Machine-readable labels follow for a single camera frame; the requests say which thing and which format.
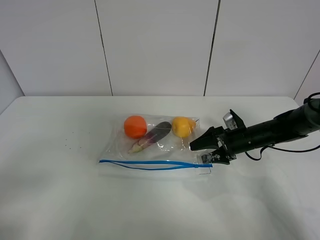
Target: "orange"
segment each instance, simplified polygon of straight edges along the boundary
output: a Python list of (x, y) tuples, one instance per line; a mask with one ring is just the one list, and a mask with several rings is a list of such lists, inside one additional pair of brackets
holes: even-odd
[(177, 116), (172, 120), (172, 131), (180, 138), (188, 137), (196, 127), (196, 122), (185, 116)]
[(139, 139), (147, 132), (147, 123), (142, 116), (130, 116), (124, 121), (124, 133), (130, 138)]

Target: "white wall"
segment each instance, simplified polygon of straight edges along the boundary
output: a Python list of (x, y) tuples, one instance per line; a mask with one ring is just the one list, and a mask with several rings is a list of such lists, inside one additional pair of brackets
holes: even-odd
[(203, 96), (218, 0), (96, 0), (113, 95)]
[(295, 101), (300, 106), (304, 104), (304, 99), (309, 97), (311, 94), (320, 92), (320, 56), (318, 54), (314, 61), (312, 68), (306, 76), (299, 92), (295, 97)]
[(294, 98), (320, 48), (319, 0), (222, 0), (206, 96)]
[(0, 51), (0, 114), (18, 97), (23, 96), (15, 76)]
[(111, 95), (94, 0), (1, 0), (0, 49), (27, 96)]

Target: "plastic bag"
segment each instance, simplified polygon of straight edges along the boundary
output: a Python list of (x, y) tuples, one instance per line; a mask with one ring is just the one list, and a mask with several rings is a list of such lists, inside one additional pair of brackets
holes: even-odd
[(207, 168), (201, 173), (210, 173), (212, 165), (203, 164), (200, 153), (190, 150), (190, 142), (201, 135), (199, 130), (200, 120), (196, 117), (120, 117), (113, 123), (99, 162), (140, 170)]

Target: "blue zipper seal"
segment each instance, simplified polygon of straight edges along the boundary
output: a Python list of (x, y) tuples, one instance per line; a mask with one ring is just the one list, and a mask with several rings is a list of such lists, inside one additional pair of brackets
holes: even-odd
[[(212, 168), (212, 164), (195, 164), (183, 161), (118, 161), (118, 160), (100, 160), (99, 163), (111, 163), (115, 164), (127, 169), (138, 169), (138, 170), (148, 170), (148, 171), (155, 171), (155, 170), (175, 170), (175, 169), (189, 169), (189, 168)], [(126, 166), (123, 164), (146, 164), (146, 165), (177, 165), (172, 167), (161, 167), (161, 168), (143, 168), (143, 167), (132, 167)]]

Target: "black cable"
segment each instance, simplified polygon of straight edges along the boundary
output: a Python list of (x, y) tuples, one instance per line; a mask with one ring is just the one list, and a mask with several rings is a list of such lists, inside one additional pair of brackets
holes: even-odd
[(311, 148), (311, 149), (307, 149), (307, 150), (286, 150), (286, 149), (282, 149), (282, 148), (277, 148), (277, 147), (274, 147), (274, 146), (268, 146), (269, 148), (271, 149), (275, 149), (275, 150), (279, 150), (279, 151), (283, 151), (283, 152), (288, 152), (288, 153), (307, 153), (307, 152), (312, 152), (314, 150), (317, 150), (317, 149), (320, 149), (320, 145), (319, 146), (316, 146), (314, 148)]
[(307, 149), (307, 150), (287, 150), (287, 149), (277, 148), (277, 147), (274, 147), (274, 146), (264, 146), (260, 150), (260, 158), (254, 158), (254, 157), (250, 156), (249, 153), (247, 153), (247, 152), (245, 152), (245, 155), (247, 155), (247, 157), (252, 159), (252, 160), (259, 161), (262, 158), (263, 151), (266, 150), (267, 148), (271, 148), (271, 149), (274, 149), (274, 150), (283, 151), (283, 152), (287, 152), (287, 153), (308, 153), (308, 152), (312, 152), (314, 150), (320, 149), (320, 145), (316, 146), (314, 148), (311, 148), (311, 149)]
[(254, 158), (254, 157), (250, 156), (249, 153), (247, 153), (247, 152), (245, 152), (245, 155), (247, 155), (247, 157), (252, 160), (259, 161), (262, 158), (262, 152), (264, 150), (266, 150), (267, 148), (269, 148), (269, 146), (264, 146), (263, 148), (260, 149), (260, 158)]
[(320, 109), (315, 108), (315, 107), (312, 106), (312, 104), (311, 104), (312, 97), (314, 97), (314, 96), (316, 96), (316, 95), (320, 95), (320, 92), (316, 92), (316, 93), (311, 94), (310, 96), (308, 96), (308, 98), (307, 98), (307, 104), (308, 104), (309, 108), (311, 108), (313, 111), (316, 111), (317, 113), (320, 113)]

